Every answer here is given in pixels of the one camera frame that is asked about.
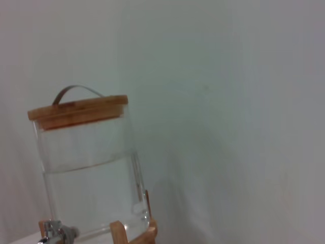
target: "bamboo lid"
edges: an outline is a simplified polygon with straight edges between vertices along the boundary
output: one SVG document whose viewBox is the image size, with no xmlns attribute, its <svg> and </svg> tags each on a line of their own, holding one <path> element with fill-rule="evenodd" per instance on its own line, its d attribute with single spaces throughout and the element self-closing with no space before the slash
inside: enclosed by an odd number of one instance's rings
<svg viewBox="0 0 325 244">
<path fill-rule="evenodd" d="M 28 111 L 29 120 L 36 120 L 40 129 L 53 130 L 99 120 L 118 118 L 128 104 L 126 95 L 85 99 L 59 104 L 60 99 L 72 87 L 62 90 L 53 105 Z"/>
</svg>

